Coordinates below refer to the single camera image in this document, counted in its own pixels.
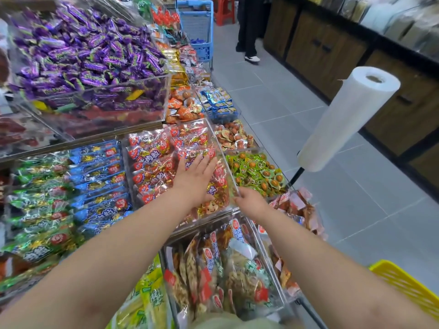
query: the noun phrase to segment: printed label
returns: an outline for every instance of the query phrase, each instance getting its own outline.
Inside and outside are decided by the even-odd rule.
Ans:
[[[174,286],[174,285],[175,285],[176,278],[175,278],[174,274],[173,274],[169,269],[166,269],[166,270],[165,270],[165,274],[164,274],[163,278],[164,278],[165,281],[167,281],[171,286]]]

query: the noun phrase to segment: plastic bin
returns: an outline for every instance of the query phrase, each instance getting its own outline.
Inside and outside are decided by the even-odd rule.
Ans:
[[[430,314],[439,321],[439,298],[403,269],[393,262],[380,260],[371,265],[369,270],[380,276],[399,292],[404,293],[425,313]]]
[[[183,11],[185,8],[205,6],[206,11]],[[177,0],[181,27],[191,40],[202,39],[205,43],[191,44],[200,62],[213,61],[213,2],[211,0]]]

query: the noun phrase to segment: leg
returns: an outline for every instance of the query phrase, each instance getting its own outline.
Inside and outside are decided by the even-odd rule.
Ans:
[[[260,13],[264,0],[245,0],[246,7],[246,33],[245,56],[256,56],[255,42],[259,34]]]
[[[236,51],[245,52],[245,31],[246,31],[247,15],[245,11],[244,0],[239,0],[238,20],[239,20],[239,33],[238,33],[238,44],[236,45]]]

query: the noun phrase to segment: white sneaker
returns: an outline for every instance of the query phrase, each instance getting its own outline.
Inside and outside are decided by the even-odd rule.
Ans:
[[[252,57],[245,56],[244,60],[250,62],[251,64],[258,64],[261,59],[255,55]]]

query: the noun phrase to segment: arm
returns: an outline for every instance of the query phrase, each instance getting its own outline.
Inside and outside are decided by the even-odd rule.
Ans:
[[[191,208],[210,201],[217,164],[180,160],[174,187],[92,238],[10,309],[2,328],[104,328]]]
[[[329,328],[409,329],[439,325],[365,267],[240,187],[236,201],[261,224],[307,299]]]

